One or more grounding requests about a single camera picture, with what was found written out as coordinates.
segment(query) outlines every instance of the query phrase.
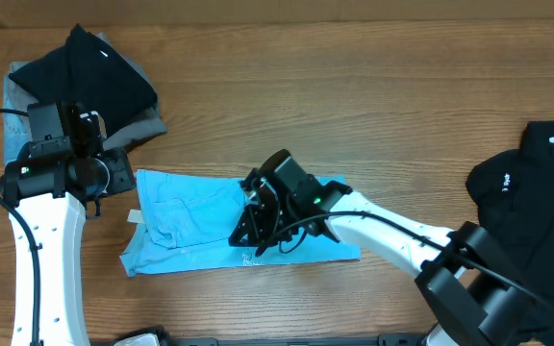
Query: wood grain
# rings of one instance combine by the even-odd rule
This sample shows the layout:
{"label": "wood grain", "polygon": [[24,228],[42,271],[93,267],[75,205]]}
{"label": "wood grain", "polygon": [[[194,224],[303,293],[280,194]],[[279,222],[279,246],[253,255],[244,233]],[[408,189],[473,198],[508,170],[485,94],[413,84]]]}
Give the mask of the wood grain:
{"label": "wood grain", "polygon": [[0,0],[0,26],[554,18],[548,0]]}
{"label": "wood grain", "polygon": [[[529,120],[554,119],[554,20],[95,28],[140,62],[169,133],[134,168],[244,176],[281,148],[315,174],[345,173],[375,202],[430,224],[476,220],[473,165],[517,147]],[[63,44],[68,30],[0,31],[11,61]],[[0,174],[2,163],[0,118]],[[222,339],[424,332],[434,317],[411,278],[382,259],[127,278],[135,192],[85,227],[88,332],[164,324]],[[0,344],[12,333],[14,248],[0,209]]]}

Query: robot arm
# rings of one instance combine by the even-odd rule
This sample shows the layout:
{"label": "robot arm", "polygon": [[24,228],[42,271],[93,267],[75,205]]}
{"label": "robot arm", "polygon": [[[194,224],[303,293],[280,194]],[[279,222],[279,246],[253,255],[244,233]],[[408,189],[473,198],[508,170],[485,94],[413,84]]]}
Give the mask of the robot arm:
{"label": "robot arm", "polygon": [[[373,204],[347,185],[322,186],[286,150],[252,170],[241,186],[252,203],[229,239],[232,246],[258,247],[261,256],[266,248],[304,232],[371,251],[415,277],[439,321],[424,345],[505,345],[535,306],[532,294],[489,275],[524,282],[500,245],[477,225],[466,222],[454,232],[420,224]],[[472,267],[486,273],[465,288],[458,278]]]}
{"label": "robot arm", "polygon": [[[94,202],[99,215],[101,199],[136,183],[125,151],[103,150],[96,112],[80,113],[74,104],[59,102],[31,105],[28,113],[34,141],[6,165],[0,179],[3,200],[22,216],[37,245],[30,249],[11,214],[16,247],[12,345],[89,345],[80,266],[87,203]],[[35,251],[38,275],[32,270]],[[36,294],[38,342],[32,333]]]}

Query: clothing pile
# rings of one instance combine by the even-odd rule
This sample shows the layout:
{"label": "clothing pile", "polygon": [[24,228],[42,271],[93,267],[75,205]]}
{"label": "clothing pile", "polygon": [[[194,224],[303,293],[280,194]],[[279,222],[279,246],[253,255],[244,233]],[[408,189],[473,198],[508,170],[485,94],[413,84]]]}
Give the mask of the clothing pile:
{"label": "clothing pile", "polygon": [[[529,123],[520,149],[477,165],[466,187],[481,226],[504,246],[526,284],[554,305],[554,121]],[[550,319],[549,311],[540,310],[523,327]],[[534,337],[554,346],[554,332]]]}
{"label": "clothing pile", "polygon": [[[4,108],[26,111],[33,103],[75,102],[104,121],[104,149],[128,151],[165,134],[158,96],[139,64],[120,56],[103,33],[76,25],[65,45],[34,62],[12,62],[4,80]],[[4,161],[16,160],[32,140],[28,119],[4,114]]]}

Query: gray cloth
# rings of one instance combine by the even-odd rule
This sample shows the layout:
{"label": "gray cloth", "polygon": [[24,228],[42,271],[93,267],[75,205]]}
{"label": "gray cloth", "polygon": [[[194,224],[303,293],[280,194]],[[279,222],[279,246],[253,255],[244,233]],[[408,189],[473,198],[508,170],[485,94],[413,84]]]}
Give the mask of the gray cloth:
{"label": "gray cloth", "polygon": [[[108,38],[104,33],[97,34],[106,43]],[[131,61],[130,59],[123,57],[125,61],[130,64],[137,73],[151,86],[151,81],[142,69],[142,67]],[[12,73],[18,70],[20,67],[27,64],[27,62],[12,62],[10,64],[10,71]],[[29,92],[25,91],[22,87],[9,80],[6,76],[4,83],[4,107],[12,107],[15,110],[26,111],[27,106],[36,103],[38,100],[32,96]],[[20,147],[24,144],[23,140],[29,140],[31,138],[31,130],[29,128],[29,120],[24,116],[17,116],[13,114],[6,114],[4,116],[4,138],[16,136],[15,140],[8,140],[4,146],[4,156],[6,163],[13,160],[20,151]],[[19,132],[22,133],[23,140],[18,140]],[[104,141],[104,149],[112,149],[117,147],[125,147],[128,150],[135,145],[142,144],[143,142],[159,135],[166,133],[166,126],[160,117],[160,105],[159,102],[153,107],[150,107],[134,118],[134,123],[122,128],[112,136],[109,136]]]}

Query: white logo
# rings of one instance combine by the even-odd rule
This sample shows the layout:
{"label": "white logo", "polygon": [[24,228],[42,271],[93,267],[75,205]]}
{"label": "white logo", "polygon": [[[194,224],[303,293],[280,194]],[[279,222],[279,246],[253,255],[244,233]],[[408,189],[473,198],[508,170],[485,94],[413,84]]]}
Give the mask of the white logo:
{"label": "white logo", "polygon": [[504,176],[504,188],[501,189],[501,192],[508,191],[508,186],[510,185],[510,174],[506,173]]}
{"label": "white logo", "polygon": [[252,265],[263,265],[263,264],[258,262],[258,261],[252,260],[251,256],[247,256],[245,254],[242,254],[242,265],[243,266],[252,266]]}

